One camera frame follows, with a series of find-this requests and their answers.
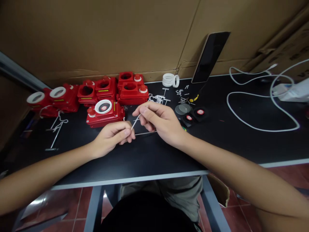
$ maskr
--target smartphone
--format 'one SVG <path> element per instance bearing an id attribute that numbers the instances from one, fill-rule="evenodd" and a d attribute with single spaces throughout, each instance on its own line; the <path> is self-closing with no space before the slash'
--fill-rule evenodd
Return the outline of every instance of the smartphone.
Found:
<path id="1" fill-rule="evenodd" d="M 191 83 L 206 82 L 231 32 L 216 32 L 207 36 Z"/>

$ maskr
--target red plastic housing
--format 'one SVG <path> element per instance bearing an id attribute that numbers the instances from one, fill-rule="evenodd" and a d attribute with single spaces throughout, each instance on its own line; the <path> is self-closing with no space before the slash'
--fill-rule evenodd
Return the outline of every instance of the red plastic housing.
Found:
<path id="1" fill-rule="evenodd" d="M 123 82 L 123 86 L 117 95 L 121 105 L 140 105 L 148 101 L 149 93 L 146 85 L 138 85 L 136 82 Z"/>
<path id="2" fill-rule="evenodd" d="M 102 80 L 96 81 L 96 95 L 98 101 L 103 99 L 116 100 L 117 80 L 115 77 L 103 76 Z"/>
<path id="3" fill-rule="evenodd" d="M 78 85 L 63 84 L 66 92 L 63 96 L 53 98 L 49 95 L 49 99 L 53 102 L 52 104 L 63 111 L 64 113 L 77 112 L 80 103 L 78 102 L 77 92 L 79 89 Z"/>
<path id="4" fill-rule="evenodd" d="M 109 123 L 118 122 L 118 121 L 123 120 L 123 118 L 125 116 L 124 108 L 122 106 L 120 106 L 120 104 L 115 102 L 114 100 L 110 100 L 110 101 L 111 101 L 113 107 L 106 114 L 99 114 L 94 110 L 94 108 L 89 108 L 87 110 L 88 115 L 87 115 L 86 123 L 91 128 L 104 127 Z"/>
<path id="5" fill-rule="evenodd" d="M 144 77 L 142 74 L 133 74 L 133 72 L 121 72 L 119 73 L 119 80 L 118 80 L 118 89 L 121 90 L 123 83 L 125 82 L 134 82 L 138 85 L 144 84 Z"/>
<path id="6" fill-rule="evenodd" d="M 98 102 L 95 86 L 96 82 L 85 80 L 78 89 L 78 102 L 84 104 L 85 107 L 94 106 Z"/>
<path id="7" fill-rule="evenodd" d="M 49 106 L 41 111 L 41 116 L 44 118 L 53 118 L 58 116 L 58 109 L 54 106 L 52 106 L 52 101 L 49 99 L 49 93 L 51 92 L 51 89 L 44 88 L 43 93 L 45 95 L 44 99 L 32 104 L 28 103 L 28 105 L 31 107 L 31 110 L 34 112 L 40 112 L 42 108 Z"/>

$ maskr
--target red junction box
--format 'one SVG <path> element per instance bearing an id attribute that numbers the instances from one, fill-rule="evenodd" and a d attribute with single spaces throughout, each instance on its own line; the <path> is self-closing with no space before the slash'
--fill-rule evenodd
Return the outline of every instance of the red junction box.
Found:
<path id="1" fill-rule="evenodd" d="M 78 102 L 84 104 L 85 107 L 95 106 L 95 104 L 98 102 L 95 86 L 95 82 L 91 80 L 85 80 L 78 89 Z"/>
<path id="2" fill-rule="evenodd" d="M 95 90 L 99 101 L 107 98 L 115 101 L 117 94 L 116 78 L 103 76 L 102 80 L 96 82 Z"/>
<path id="3" fill-rule="evenodd" d="M 86 123 L 91 128 L 104 127 L 109 123 L 122 121 L 125 116 L 125 110 L 114 100 L 101 100 L 93 108 L 87 110 Z"/>
<path id="4" fill-rule="evenodd" d="M 146 85 L 138 85 L 136 82 L 124 82 L 117 95 L 121 105 L 140 105 L 148 101 L 149 93 Z"/>
<path id="5" fill-rule="evenodd" d="M 27 103 L 34 112 L 41 112 L 41 117 L 53 118 L 58 116 L 58 109 L 52 105 L 52 101 L 49 99 L 49 93 L 51 89 L 44 88 L 44 92 L 36 92 L 31 94 L 27 98 Z"/>
<path id="6" fill-rule="evenodd" d="M 57 87 L 49 93 L 49 99 L 53 106 L 64 113 L 77 112 L 80 103 L 78 102 L 78 85 L 63 84 L 63 87 Z"/>
<path id="7" fill-rule="evenodd" d="M 118 89 L 121 90 L 123 83 L 125 82 L 134 82 L 138 85 L 144 84 L 144 78 L 142 74 L 133 74 L 133 72 L 121 72 L 119 73 L 119 80 L 118 80 Z"/>

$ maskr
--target black tabletop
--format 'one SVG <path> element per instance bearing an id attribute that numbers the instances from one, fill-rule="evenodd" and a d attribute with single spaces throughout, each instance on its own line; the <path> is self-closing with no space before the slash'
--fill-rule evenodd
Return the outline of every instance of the black tabletop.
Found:
<path id="1" fill-rule="evenodd" d="M 235 75 L 238 82 L 245 82 L 254 75 Z M 165 96 L 170 99 L 168 106 L 175 109 L 179 104 L 176 90 L 183 89 L 183 94 L 198 91 L 204 83 L 191 84 L 191 80 L 181 80 L 179 87 L 170 87 Z M 161 82 L 148 83 L 149 92 L 163 95 Z M 213 145 L 241 155 L 255 163 L 265 164 L 309 158 L 308 132 L 309 121 L 305 117 L 306 104 L 281 102 L 278 104 L 287 110 L 300 123 L 301 128 L 290 132 L 262 132 L 254 130 L 239 121 L 229 110 L 226 96 L 233 91 L 269 95 L 270 84 L 251 82 L 239 86 L 228 75 L 210 77 L 202 90 L 197 106 L 202 105 L 209 111 L 209 118 L 204 122 L 187 128 L 188 133 Z M 293 121 L 276 108 L 270 98 L 260 98 L 244 94 L 230 96 L 230 104 L 244 121 L 252 126 L 267 130 L 280 130 L 295 127 Z M 135 119 L 132 112 L 136 106 L 128 106 L 126 120 Z M 57 151 L 45 151 L 49 148 L 55 133 L 45 131 L 54 119 L 42 119 L 24 143 L 24 148 L 15 151 L 15 159 L 9 172 L 14 172 L 42 159 L 77 148 L 91 142 L 99 133 L 86 124 L 87 112 L 80 106 L 77 113 L 62 114 L 68 119 L 63 124 L 55 143 Z M 136 133 L 146 130 L 139 122 Z M 56 186 L 71 184 L 91 185 L 91 182 L 119 180 L 164 174 L 175 174 L 206 170 L 201 164 L 181 151 L 169 146 L 157 133 L 139 135 L 131 143 L 116 146 L 108 155 L 90 161 L 61 179 Z"/>

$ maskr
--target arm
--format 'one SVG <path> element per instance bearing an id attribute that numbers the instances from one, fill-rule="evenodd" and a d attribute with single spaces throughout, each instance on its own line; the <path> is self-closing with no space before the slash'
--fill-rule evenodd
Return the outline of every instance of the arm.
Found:
<path id="1" fill-rule="evenodd" d="M 155 128 L 168 144 L 187 153 L 220 177 L 257 209 L 267 231 L 305 231 L 309 203 L 294 187 L 263 167 L 185 132 L 167 106 L 147 102 L 133 116 L 149 131 Z"/>
<path id="2" fill-rule="evenodd" d="M 37 162 L 2 179 L 0 215 L 28 205 L 74 169 L 105 156 L 117 143 L 131 143 L 135 139 L 131 126 L 126 121 L 110 123 L 91 143 Z"/>

